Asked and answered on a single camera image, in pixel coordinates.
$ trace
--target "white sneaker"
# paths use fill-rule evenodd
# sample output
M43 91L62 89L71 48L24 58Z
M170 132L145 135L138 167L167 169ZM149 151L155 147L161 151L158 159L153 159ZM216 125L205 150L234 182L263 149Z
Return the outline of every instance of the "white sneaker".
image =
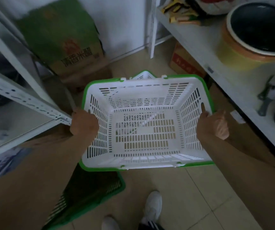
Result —
M106 216L103 218L101 230L120 230L118 223L112 217Z
M146 205L144 215L148 221L152 221L156 223L159 219L162 210L162 196L160 192L153 191L149 194Z

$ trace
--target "hand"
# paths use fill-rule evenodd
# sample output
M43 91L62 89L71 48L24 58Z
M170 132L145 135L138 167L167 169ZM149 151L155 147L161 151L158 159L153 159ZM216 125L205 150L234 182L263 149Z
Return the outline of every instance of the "hand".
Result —
M98 119L95 115L76 108L71 114L72 122L70 132L82 137L96 137L99 131Z
M208 136L216 136L220 139L227 139L229 130L225 119L225 111L220 110L211 116L208 112L202 112L196 128L199 141L207 139Z

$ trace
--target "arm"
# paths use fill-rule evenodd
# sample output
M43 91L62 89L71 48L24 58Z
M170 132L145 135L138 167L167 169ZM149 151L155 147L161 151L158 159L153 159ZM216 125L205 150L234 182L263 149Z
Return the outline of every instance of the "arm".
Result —
M197 137L237 195L263 229L275 229L275 168L245 155L223 139L224 112L202 113Z
M78 109L73 113L72 137L33 151L0 178L0 229L43 227L98 129L97 118Z

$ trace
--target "tiled floor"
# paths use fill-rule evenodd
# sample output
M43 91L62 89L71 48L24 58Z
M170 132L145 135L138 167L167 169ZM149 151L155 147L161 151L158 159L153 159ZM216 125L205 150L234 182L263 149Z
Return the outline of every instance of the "tiled floor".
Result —
M142 70L156 76L175 74L168 64L175 41L156 46L149 59L141 50L111 64L115 77L131 77ZM159 223L166 230L260 230L261 228L215 165L187 168L140 169L121 172L126 189L102 205L60 228L99 230L112 215L124 230L137 229L148 194L161 192Z

